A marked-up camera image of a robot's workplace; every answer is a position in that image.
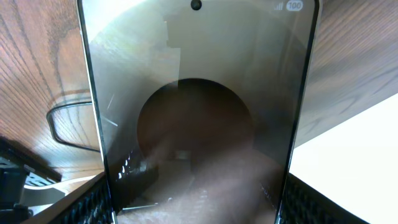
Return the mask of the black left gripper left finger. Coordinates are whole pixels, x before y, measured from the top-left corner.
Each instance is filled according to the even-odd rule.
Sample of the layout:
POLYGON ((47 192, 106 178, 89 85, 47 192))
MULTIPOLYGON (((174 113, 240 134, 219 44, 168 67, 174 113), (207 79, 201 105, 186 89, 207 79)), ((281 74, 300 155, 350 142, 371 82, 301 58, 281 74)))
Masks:
POLYGON ((104 173, 22 224, 113 223, 113 208, 104 173))

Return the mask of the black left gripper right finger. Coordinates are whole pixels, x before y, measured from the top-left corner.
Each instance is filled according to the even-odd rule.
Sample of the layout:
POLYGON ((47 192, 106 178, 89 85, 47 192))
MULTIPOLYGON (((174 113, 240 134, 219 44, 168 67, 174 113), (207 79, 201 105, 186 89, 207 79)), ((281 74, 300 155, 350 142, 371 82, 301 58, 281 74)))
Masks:
POLYGON ((289 174, 277 216, 281 224, 366 224, 364 220, 289 174))

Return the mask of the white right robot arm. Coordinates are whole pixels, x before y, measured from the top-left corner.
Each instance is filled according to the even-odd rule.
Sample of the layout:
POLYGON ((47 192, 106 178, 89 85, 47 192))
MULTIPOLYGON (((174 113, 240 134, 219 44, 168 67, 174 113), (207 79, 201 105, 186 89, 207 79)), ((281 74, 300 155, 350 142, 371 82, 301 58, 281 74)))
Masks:
POLYGON ((68 195, 71 182, 1 139, 1 223, 21 223, 68 195))

